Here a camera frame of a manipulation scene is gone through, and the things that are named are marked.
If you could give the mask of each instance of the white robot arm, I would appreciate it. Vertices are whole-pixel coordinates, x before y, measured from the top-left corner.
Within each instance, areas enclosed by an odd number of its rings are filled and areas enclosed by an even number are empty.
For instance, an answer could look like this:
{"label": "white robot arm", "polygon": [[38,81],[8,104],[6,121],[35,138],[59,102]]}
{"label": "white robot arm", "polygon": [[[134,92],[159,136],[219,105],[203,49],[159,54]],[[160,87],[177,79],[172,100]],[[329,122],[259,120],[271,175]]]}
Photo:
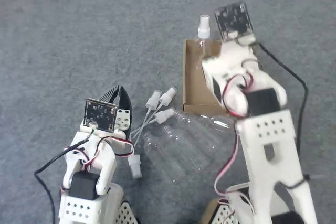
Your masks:
{"label": "white robot arm", "polygon": [[[89,135],[88,127],[81,124],[81,130],[76,133],[71,146],[85,139]],[[95,130],[95,134],[89,137],[89,141],[66,154],[67,171],[63,178],[59,218],[60,223],[109,223],[115,220],[119,206],[122,202],[123,190],[117,184],[111,184],[112,176],[117,167],[117,161],[112,142],[117,144],[119,150],[125,147],[125,143],[114,141],[125,139],[122,131],[115,130],[113,134]],[[93,174],[90,169],[100,171],[91,183]],[[74,182],[74,175],[83,171],[81,180]]]}
{"label": "white robot arm", "polygon": [[[231,208],[241,224],[284,223],[285,220],[317,224],[310,188],[295,146],[291,114],[282,110],[287,103],[286,91],[259,66],[251,47],[238,40],[224,42],[219,57],[202,61],[208,88],[228,113],[239,118],[236,129],[250,182],[233,186],[227,192],[246,189],[252,208],[239,194],[228,193]],[[270,160],[265,153],[266,146],[274,150]],[[288,189],[296,212],[289,212],[275,194],[274,186],[278,182]]]}
{"label": "white robot arm", "polygon": [[248,113],[245,92],[273,88],[280,106],[287,103],[285,89],[259,69],[252,48],[237,41],[223,43],[220,56],[203,60],[202,67],[208,88],[234,115],[244,117]]}

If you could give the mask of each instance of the perforated white plate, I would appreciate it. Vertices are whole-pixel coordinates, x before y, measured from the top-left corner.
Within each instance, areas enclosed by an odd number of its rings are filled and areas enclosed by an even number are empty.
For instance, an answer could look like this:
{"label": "perforated white plate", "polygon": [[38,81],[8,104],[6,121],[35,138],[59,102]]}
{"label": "perforated white plate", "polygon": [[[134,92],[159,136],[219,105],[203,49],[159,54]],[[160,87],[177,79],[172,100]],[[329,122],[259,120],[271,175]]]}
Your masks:
{"label": "perforated white plate", "polygon": [[232,211],[229,209],[228,206],[219,206],[211,224],[238,224],[238,221],[236,220],[235,215],[232,215],[226,219],[226,217],[229,216],[231,213]]}
{"label": "perforated white plate", "polygon": [[121,204],[118,216],[115,220],[115,224],[138,224],[130,204],[126,201]]}

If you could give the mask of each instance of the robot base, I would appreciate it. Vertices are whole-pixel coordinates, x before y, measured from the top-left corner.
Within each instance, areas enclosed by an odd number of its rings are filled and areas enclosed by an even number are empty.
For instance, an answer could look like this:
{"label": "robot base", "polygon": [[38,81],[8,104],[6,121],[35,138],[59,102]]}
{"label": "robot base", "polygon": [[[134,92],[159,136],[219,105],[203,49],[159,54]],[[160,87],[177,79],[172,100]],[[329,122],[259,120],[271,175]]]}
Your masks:
{"label": "robot base", "polygon": [[118,216],[123,190],[117,184],[111,184],[106,195],[95,200],[86,200],[62,194],[59,218],[60,224],[101,223],[111,224]]}
{"label": "robot base", "polygon": [[[239,184],[228,188],[227,191],[237,191],[248,196],[249,183]],[[230,207],[220,205],[218,199],[213,199],[204,212],[201,224],[254,224],[253,214],[250,208],[250,205],[241,198],[240,195],[232,193],[228,194],[228,200]],[[272,201],[270,205],[270,215],[272,217],[281,216],[287,214],[288,217],[284,218],[287,224],[303,223],[302,219],[298,217],[296,213],[290,212],[286,203],[280,198],[276,192],[273,192]],[[274,223],[284,223],[281,221],[281,218],[277,218],[273,221],[278,221]]]}

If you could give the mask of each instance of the white bracket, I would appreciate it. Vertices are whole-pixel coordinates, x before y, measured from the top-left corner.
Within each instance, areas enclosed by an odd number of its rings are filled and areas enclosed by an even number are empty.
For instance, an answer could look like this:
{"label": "white bracket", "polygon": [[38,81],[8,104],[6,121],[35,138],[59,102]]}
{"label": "white bracket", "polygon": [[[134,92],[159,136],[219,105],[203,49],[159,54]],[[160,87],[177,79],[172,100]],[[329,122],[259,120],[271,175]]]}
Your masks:
{"label": "white bracket", "polygon": [[128,130],[130,127],[130,118],[130,110],[118,109],[114,129]]}
{"label": "white bracket", "polygon": [[[303,179],[295,146],[295,130],[289,110],[255,116],[237,122],[242,141],[255,224],[272,224],[270,203],[277,182],[292,186]],[[268,160],[265,145],[272,145]],[[288,190],[296,212],[305,224],[317,224],[308,182]]]}

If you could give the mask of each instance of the red and white wire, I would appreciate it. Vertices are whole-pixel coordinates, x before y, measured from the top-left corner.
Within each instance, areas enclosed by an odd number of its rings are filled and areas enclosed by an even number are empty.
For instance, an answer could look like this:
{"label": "red and white wire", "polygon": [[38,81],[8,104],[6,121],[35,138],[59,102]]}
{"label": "red and white wire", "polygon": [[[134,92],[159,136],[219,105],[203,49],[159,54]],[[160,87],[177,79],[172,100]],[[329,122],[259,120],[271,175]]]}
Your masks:
{"label": "red and white wire", "polygon": [[80,153],[85,158],[85,160],[81,159],[81,162],[83,163],[82,170],[85,170],[85,171],[88,172],[90,170],[90,166],[84,166],[84,164],[87,163],[89,161],[89,159],[90,159],[89,156],[88,156],[88,154],[86,154],[85,151],[83,151],[81,149],[78,149],[78,148],[73,149],[73,151],[76,151],[76,152]]}
{"label": "red and white wire", "polygon": [[216,193],[221,196],[221,197],[224,197],[224,199],[220,199],[218,200],[218,203],[219,204],[222,204],[222,205],[225,205],[225,204],[228,204],[228,201],[227,201],[227,197],[229,194],[232,194],[232,193],[235,193],[235,194],[238,194],[239,196],[241,196],[242,198],[244,198],[246,200],[246,202],[248,202],[248,204],[250,205],[250,208],[252,210],[252,213],[254,214],[254,209],[253,209],[253,205],[251,203],[251,201],[248,199],[248,197],[246,197],[245,194],[243,194],[242,192],[240,191],[225,191],[225,192],[222,192],[222,191],[219,191],[217,189],[217,183],[218,181],[224,176],[224,174],[230,169],[230,167],[232,166],[233,162],[235,161],[236,159],[236,156],[238,154],[238,147],[239,147],[239,140],[238,140],[238,134],[237,134],[237,130],[236,128],[234,127],[234,130],[235,130],[235,146],[234,146],[234,150],[233,150],[233,153],[231,155],[231,157],[227,160],[227,162],[225,163],[225,165],[222,167],[222,169],[219,170],[218,172],[218,175],[215,179],[215,183],[214,183],[214,188],[215,188],[215,191]]}
{"label": "red and white wire", "polygon": [[232,82],[235,78],[237,78],[237,77],[242,77],[242,78],[244,79],[244,81],[245,81],[245,87],[243,88],[242,91],[243,91],[244,93],[246,93],[247,91],[249,91],[250,88],[251,88],[252,85],[253,85],[254,79],[253,79],[253,76],[252,76],[251,73],[247,72],[247,74],[248,74],[249,77],[250,77],[249,84],[247,84],[247,80],[246,80],[246,78],[245,78],[244,75],[242,75],[242,74],[236,74],[236,75],[232,76],[232,77],[226,82],[226,85],[225,85],[224,90],[223,90],[223,93],[222,93],[222,101],[223,101],[223,105],[224,105],[224,107],[226,108],[227,112],[228,112],[230,115],[233,115],[233,116],[235,116],[235,117],[237,117],[237,118],[243,118],[244,116],[243,116],[243,115],[239,115],[239,114],[236,113],[235,111],[232,111],[231,109],[229,109],[228,106],[225,104],[224,96],[225,96],[225,94],[226,94],[226,92],[227,92],[227,90],[228,90],[229,85],[231,84],[231,82]]}
{"label": "red and white wire", "polygon": [[236,131],[236,126],[234,126],[234,130],[235,130],[236,137],[235,137],[235,146],[234,146],[233,153],[232,153],[231,157],[227,160],[225,165],[222,167],[222,169],[219,170],[219,172],[217,174],[217,177],[215,179],[215,183],[214,183],[214,188],[215,188],[216,193],[219,196],[222,196],[222,197],[226,197],[226,193],[222,193],[217,189],[217,183],[224,176],[224,174],[227,172],[227,170],[229,170],[229,168],[232,166],[233,162],[236,159],[237,153],[238,153],[239,141],[238,141],[238,134],[237,134],[237,131]]}
{"label": "red and white wire", "polygon": [[114,137],[114,136],[108,136],[106,138],[103,137],[102,139],[107,139],[107,138],[110,138],[110,139],[112,139],[116,142],[119,142],[119,143],[124,143],[124,144],[128,145],[131,149],[131,151],[128,152],[128,153],[122,153],[122,154],[115,153],[116,156],[118,156],[118,157],[129,157],[129,156],[133,155],[134,144],[131,141],[128,141],[128,140],[125,140],[125,139],[122,139],[122,138],[117,138],[117,137]]}

